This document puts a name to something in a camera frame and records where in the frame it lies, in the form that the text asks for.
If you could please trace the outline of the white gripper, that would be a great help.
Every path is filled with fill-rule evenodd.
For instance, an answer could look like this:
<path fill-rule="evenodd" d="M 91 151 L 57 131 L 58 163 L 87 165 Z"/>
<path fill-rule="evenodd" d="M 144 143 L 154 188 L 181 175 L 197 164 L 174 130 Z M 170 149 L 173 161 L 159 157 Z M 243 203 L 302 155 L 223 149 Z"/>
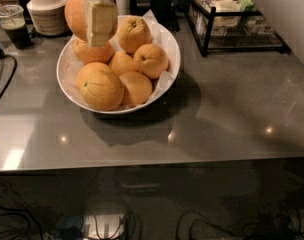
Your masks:
<path fill-rule="evenodd" d="M 90 46 L 103 46 L 113 36 L 117 14 L 114 0 L 85 1 L 86 36 Z"/>

